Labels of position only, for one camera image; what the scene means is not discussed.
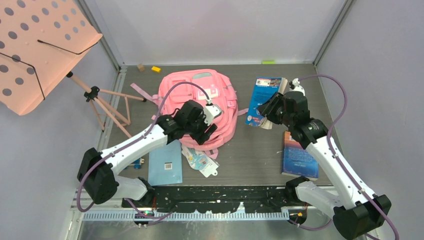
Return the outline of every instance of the tripod stand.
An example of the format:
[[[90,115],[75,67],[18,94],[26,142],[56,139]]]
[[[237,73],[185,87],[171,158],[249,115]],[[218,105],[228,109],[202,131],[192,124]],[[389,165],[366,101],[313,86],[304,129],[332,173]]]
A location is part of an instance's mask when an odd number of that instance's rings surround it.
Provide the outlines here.
[[[146,99],[143,97],[137,97],[132,95],[127,95],[119,92],[114,91],[108,91],[104,89],[100,89],[97,86],[89,87],[85,82],[83,82],[79,77],[75,76],[71,71],[66,75],[66,77],[70,78],[72,81],[74,81],[78,86],[80,86],[82,89],[85,90],[84,97],[87,98],[86,102],[90,103],[92,106],[94,113],[97,117],[97,121],[101,126],[101,130],[105,130],[105,125],[102,123],[102,119],[100,118],[100,114],[96,109],[96,106],[94,103],[97,103],[101,109],[106,113],[107,116],[109,116],[113,122],[122,130],[122,132],[128,137],[131,138],[130,133],[124,128],[124,126],[131,124],[131,118],[130,118],[130,108],[128,106],[128,99],[135,99],[140,100],[142,102],[146,102]],[[111,94],[123,97],[125,99],[125,106],[126,106],[126,115],[127,118],[125,118],[122,114],[120,114],[113,106],[111,106],[108,102],[106,102],[101,96],[98,96],[99,93],[105,93],[105,94]]]

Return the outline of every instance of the white label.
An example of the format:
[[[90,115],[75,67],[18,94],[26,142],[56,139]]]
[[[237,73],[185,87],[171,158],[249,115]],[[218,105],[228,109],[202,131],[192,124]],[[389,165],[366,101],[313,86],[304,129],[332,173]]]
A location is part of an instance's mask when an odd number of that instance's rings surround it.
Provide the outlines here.
[[[213,99],[213,98],[217,98],[220,96],[219,92],[218,92],[218,88],[214,87],[214,88],[203,88],[203,90],[207,93],[207,95],[209,96],[209,98]],[[206,95],[201,91],[197,91],[197,99],[198,100],[206,100]]]
[[[165,170],[172,170],[172,162],[165,163]]]
[[[270,84],[271,84],[271,79],[258,78],[256,80],[256,85],[258,86],[269,87]]]
[[[200,172],[206,178],[209,177],[210,175],[216,176],[218,175],[217,168],[219,166],[220,165],[217,162],[215,162],[212,158],[209,157],[206,166],[202,170],[200,170]]]

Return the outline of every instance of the yellow block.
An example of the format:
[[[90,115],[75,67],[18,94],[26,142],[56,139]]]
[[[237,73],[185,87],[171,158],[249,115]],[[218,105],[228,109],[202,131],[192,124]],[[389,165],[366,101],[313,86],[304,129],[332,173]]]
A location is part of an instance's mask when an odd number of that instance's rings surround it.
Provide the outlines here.
[[[153,67],[151,68],[151,70],[152,70],[153,72],[160,73],[162,69],[161,69],[160,67],[153,66]]]

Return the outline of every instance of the small wooden block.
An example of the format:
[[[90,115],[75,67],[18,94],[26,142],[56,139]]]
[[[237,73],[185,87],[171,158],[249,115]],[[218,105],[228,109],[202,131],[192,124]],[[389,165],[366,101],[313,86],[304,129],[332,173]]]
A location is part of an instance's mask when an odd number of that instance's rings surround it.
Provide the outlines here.
[[[161,69],[160,67],[153,66],[153,67],[151,68],[151,70],[152,70],[153,72],[155,72],[155,73],[160,73],[162,69]]]
[[[140,72],[143,72],[145,70],[145,66],[141,63],[137,65],[137,68]]]

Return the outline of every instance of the backpack strap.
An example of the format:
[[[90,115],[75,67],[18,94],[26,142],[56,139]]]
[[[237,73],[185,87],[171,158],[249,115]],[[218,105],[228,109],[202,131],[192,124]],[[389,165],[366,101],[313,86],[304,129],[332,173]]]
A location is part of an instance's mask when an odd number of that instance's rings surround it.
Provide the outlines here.
[[[149,100],[150,102],[159,105],[160,101],[159,101],[159,96],[157,94],[150,96],[146,91],[144,91],[143,89],[141,89],[141,87],[139,87],[137,84],[132,83],[130,85],[134,90],[137,91],[137,93],[139,93],[141,96],[143,96],[145,99]]]
[[[215,160],[218,157],[218,148],[212,149],[210,151],[204,151],[204,154],[206,154],[209,158]]]
[[[249,111],[249,108],[242,109],[237,112],[237,116],[243,115]]]

